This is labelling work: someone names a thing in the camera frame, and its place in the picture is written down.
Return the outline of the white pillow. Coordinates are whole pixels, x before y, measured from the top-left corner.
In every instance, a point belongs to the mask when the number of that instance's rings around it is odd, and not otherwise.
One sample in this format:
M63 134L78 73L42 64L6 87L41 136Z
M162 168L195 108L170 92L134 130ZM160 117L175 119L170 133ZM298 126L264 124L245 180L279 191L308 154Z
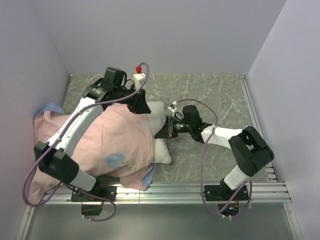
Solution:
M166 145L166 132L162 133L162 130L166 123L165 105L161 101L149 101L147 106L151 110L148 115L148 124L152 136L153 144L153 163L168 165L172 162L171 155Z

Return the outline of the pink cartoon pillowcase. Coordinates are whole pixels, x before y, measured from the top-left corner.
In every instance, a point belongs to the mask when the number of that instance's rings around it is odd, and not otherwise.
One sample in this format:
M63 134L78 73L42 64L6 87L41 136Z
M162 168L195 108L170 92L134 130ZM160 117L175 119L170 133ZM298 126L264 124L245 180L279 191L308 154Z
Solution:
M48 110L38 113L34 119L35 142L47 142L69 117ZM133 114L124 104L109 106L89 126L71 158L93 177L109 175L119 178L127 188L146 190L150 183L144 178L153 171L154 159L148 115ZM28 201L38 204L59 182L37 167Z

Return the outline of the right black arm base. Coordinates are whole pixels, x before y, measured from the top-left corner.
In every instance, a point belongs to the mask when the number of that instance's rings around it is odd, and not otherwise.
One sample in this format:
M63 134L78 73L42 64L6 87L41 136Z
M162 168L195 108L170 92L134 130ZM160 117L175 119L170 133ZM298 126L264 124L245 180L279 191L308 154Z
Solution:
M205 185L200 193L202 203L206 210L223 219L235 219L251 207L253 184L251 181L243 183L236 190L230 190L226 185ZM218 210L212 211L208 202L218 203Z

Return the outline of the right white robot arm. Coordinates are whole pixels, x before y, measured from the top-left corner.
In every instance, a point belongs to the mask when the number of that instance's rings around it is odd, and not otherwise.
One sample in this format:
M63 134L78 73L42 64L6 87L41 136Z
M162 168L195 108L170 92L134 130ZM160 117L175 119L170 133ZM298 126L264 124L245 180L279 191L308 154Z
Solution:
M182 109L181 118L167 116L157 139L173 139L180 133L189 133L201 144L212 144L231 149L236 161L232 171L220 181L218 193L226 200L238 194L238 187L268 165L275 155L259 132L252 126L244 129L216 127L200 117L195 105Z

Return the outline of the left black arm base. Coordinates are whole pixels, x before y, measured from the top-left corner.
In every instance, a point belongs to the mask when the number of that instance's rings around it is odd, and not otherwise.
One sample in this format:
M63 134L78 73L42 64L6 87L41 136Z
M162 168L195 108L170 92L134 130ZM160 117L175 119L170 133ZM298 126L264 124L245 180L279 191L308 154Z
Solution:
M75 186L67 187L72 190L71 202L81 203L80 210L83 218L92 222L103 222L111 219L116 214L116 186L107 185L105 187L98 187L96 190L89 192ZM98 217L102 213L105 203L110 203L113 206L113 212L106 218L93 218Z

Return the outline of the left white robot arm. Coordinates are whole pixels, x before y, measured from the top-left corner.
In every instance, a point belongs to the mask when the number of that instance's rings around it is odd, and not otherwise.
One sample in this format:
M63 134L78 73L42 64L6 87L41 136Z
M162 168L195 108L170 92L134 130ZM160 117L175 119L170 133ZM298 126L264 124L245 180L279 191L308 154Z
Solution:
M96 201L101 189L95 177L80 169L72 160L78 142L90 125L114 103L124 104L133 114L150 114L143 89L149 72L136 67L132 85L126 88L127 74L118 68L108 67L104 77L91 84L82 95L76 109L63 126L47 142L37 142L34 152L37 166L43 173L64 184L83 190L89 201Z

